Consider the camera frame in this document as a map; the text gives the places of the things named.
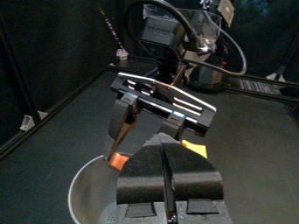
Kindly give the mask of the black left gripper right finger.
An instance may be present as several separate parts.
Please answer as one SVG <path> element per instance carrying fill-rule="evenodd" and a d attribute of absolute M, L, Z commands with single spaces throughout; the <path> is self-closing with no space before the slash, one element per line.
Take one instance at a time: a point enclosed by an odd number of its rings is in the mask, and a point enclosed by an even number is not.
<path fill-rule="evenodd" d="M 207 148 L 193 143 L 164 143 L 162 156 L 173 201 L 187 203 L 187 214 L 219 214 L 216 202 L 223 200 L 223 183 Z"/>

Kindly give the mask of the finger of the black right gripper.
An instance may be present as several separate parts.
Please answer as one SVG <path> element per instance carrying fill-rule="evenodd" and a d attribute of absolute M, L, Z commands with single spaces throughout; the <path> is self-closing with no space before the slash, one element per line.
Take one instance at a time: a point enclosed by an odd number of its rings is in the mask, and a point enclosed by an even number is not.
<path fill-rule="evenodd" d="M 124 95 L 116 99 L 112 108 L 110 119 L 106 132 L 106 164 L 120 171 L 128 160 L 117 151 L 129 130 L 134 127 L 138 110 L 136 108 L 137 99 L 132 95 Z"/>
<path fill-rule="evenodd" d="M 165 135 L 170 136 L 184 148 L 207 158 L 208 152 L 207 147 L 204 145 L 191 143 L 189 141 L 180 139 L 183 134 L 183 125 L 184 118 L 177 116 L 176 114 L 169 114 L 166 119 L 162 121 L 158 131 L 162 132 Z"/>

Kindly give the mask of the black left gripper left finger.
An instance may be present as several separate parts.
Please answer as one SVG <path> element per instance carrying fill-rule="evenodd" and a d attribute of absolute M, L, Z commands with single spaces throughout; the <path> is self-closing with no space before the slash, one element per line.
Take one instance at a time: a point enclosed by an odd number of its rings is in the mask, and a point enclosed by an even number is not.
<path fill-rule="evenodd" d="M 121 218 L 165 218 L 162 138 L 154 134 L 126 160 L 116 181 Z"/>

